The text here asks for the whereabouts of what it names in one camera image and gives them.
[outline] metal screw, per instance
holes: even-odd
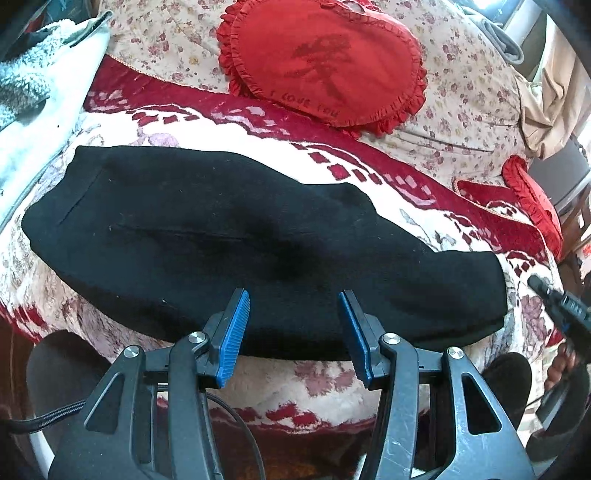
[[[451,346],[450,348],[448,348],[447,353],[450,357],[455,358],[456,360],[459,360],[460,358],[464,357],[464,351],[461,348],[458,348],[457,346]]]
[[[400,337],[395,333],[384,333],[382,338],[388,345],[398,345],[400,343]]]
[[[203,343],[207,337],[203,332],[193,332],[189,335],[189,342],[191,343]]]
[[[139,347],[137,345],[129,346],[125,350],[123,350],[123,354],[127,358],[135,358],[139,355]]]

